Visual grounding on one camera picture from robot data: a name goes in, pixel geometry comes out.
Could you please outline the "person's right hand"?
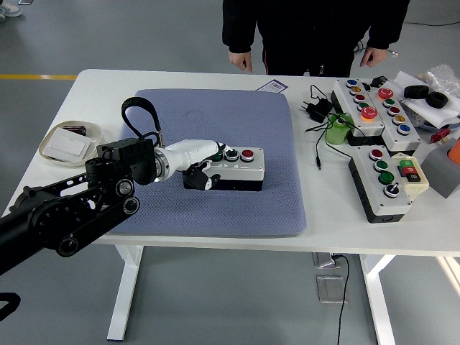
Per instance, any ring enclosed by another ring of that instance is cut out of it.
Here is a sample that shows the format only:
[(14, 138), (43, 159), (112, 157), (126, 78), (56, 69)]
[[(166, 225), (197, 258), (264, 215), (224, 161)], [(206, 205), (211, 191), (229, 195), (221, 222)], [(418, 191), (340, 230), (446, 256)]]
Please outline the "person's right hand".
[(229, 52), (229, 61), (241, 71), (252, 73), (252, 52), (235, 53)]

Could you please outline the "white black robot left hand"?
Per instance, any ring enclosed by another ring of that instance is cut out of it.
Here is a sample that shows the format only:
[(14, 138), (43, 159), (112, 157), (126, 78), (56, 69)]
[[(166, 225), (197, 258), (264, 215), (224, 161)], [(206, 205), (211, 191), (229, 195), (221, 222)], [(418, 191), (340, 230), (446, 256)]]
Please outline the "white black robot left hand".
[(216, 153), (232, 151), (233, 148), (219, 142), (204, 139), (185, 139), (162, 149), (165, 156), (164, 179), (181, 171), (185, 182), (195, 189), (209, 190), (220, 180), (220, 175), (211, 177), (204, 173), (210, 166), (206, 160)]

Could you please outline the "person's left hand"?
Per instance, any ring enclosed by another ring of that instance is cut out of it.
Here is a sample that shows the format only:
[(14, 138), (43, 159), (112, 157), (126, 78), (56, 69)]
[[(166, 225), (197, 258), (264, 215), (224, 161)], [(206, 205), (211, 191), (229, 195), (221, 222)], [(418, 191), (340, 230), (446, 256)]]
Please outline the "person's left hand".
[(360, 66), (373, 68), (380, 64), (387, 57), (386, 49), (378, 49), (373, 47), (366, 47), (362, 56)]

